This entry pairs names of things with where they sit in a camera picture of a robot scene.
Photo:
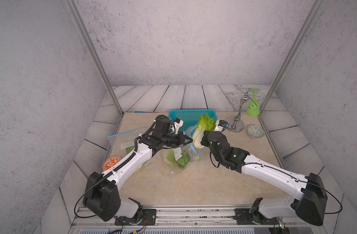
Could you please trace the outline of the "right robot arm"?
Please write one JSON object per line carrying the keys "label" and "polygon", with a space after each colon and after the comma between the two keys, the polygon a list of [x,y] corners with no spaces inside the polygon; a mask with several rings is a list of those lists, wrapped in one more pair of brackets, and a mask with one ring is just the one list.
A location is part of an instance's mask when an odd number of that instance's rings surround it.
{"label": "right robot arm", "polygon": [[224,166],[254,176],[288,194],[281,199],[256,198],[249,211],[251,222],[264,224],[276,217],[299,217],[311,225],[323,225],[331,193],[325,189],[319,175],[306,176],[269,164],[243,149],[230,146],[219,131],[206,131],[201,145],[210,149],[210,158],[218,163],[216,167]]}

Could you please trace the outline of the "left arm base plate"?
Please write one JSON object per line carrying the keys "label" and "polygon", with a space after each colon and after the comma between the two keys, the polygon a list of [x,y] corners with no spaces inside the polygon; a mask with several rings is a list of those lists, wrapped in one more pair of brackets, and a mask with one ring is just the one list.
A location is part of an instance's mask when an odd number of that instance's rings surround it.
{"label": "left arm base plate", "polygon": [[116,226],[154,226],[156,224],[156,209],[139,209],[137,213],[128,218],[125,216],[116,216]]}

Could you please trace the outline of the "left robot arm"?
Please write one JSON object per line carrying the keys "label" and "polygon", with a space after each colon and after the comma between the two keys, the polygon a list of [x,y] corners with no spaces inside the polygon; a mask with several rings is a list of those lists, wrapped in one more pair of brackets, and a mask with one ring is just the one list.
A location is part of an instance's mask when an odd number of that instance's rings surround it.
{"label": "left robot arm", "polygon": [[102,173],[90,175],[80,197],[83,205],[103,221],[124,217],[138,223],[143,206],[134,199],[121,199],[119,191],[126,180],[158,151],[192,143],[192,138],[180,131],[183,124],[178,118],[172,121],[165,115],[157,116],[147,131],[134,139],[134,149],[121,161]]}

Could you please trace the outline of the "chinese cabbage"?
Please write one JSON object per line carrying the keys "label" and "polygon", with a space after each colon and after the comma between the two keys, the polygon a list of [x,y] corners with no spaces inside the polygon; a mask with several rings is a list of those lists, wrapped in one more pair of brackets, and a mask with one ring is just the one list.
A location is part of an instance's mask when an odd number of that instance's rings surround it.
{"label": "chinese cabbage", "polygon": [[193,134],[193,146],[200,149],[202,138],[205,131],[212,132],[215,129],[216,120],[211,118],[208,114],[199,117],[198,126]]}
{"label": "chinese cabbage", "polygon": [[167,150],[163,159],[170,166],[185,169],[191,160],[191,156],[187,151],[176,148]]}
{"label": "chinese cabbage", "polygon": [[128,155],[130,152],[134,151],[134,146],[127,147],[126,150],[126,155]]}

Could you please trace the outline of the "clear zipper bag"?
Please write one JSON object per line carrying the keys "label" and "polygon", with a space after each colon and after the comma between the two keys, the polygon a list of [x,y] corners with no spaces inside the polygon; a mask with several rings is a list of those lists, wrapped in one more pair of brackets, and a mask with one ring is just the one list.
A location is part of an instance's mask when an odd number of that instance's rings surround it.
{"label": "clear zipper bag", "polygon": [[126,156],[126,148],[135,146],[135,138],[146,131],[145,127],[136,128],[122,133],[117,133],[107,137],[111,146],[110,156],[118,156],[121,159]]}
{"label": "clear zipper bag", "polygon": [[[203,157],[204,152],[206,151],[205,147],[198,149],[193,146],[193,143],[188,144],[184,147],[180,147],[180,149],[182,151],[187,151],[191,156],[191,160],[185,169],[188,169],[189,166],[191,166],[193,163],[199,162],[200,159]],[[160,170],[169,176],[175,176],[176,174],[183,172],[185,169],[179,169],[176,166],[170,166],[164,161],[163,156],[165,155],[167,150],[168,149],[163,149],[160,152],[160,156],[159,156]]]}

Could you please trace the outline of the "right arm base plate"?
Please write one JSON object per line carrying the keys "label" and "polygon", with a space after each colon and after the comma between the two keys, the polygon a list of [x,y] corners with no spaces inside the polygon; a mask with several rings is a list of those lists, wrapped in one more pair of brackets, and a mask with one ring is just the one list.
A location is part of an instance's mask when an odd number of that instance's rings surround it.
{"label": "right arm base plate", "polygon": [[238,225],[276,225],[276,218],[266,218],[259,211],[250,211],[250,209],[238,208],[234,210],[232,216]]}

